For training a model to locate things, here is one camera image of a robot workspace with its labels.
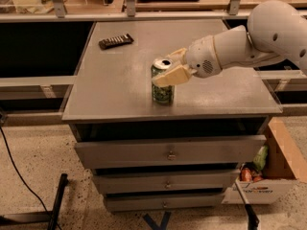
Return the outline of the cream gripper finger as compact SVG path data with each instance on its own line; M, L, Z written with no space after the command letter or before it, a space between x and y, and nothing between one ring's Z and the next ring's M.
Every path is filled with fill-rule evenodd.
M179 85L188 82L196 70L188 65L177 65L170 70L152 78L152 83L158 87L167 87L170 85Z
M186 63L186 55L187 49L186 48L180 48L171 54L167 55L166 58L170 59L172 62L179 62L180 64Z

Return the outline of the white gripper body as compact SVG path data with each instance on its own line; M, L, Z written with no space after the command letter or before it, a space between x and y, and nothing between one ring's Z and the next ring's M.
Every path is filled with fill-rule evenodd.
M186 63L195 70L195 77L205 79L222 72L212 35L194 41L189 46L185 59Z

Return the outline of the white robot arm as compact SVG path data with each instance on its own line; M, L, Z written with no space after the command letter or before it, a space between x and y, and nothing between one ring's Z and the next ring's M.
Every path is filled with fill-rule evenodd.
M245 26L200 38L166 59L172 66L152 78L158 87L209 78L234 66L261 67L285 59L306 73L307 19L287 3L266 1L251 11Z

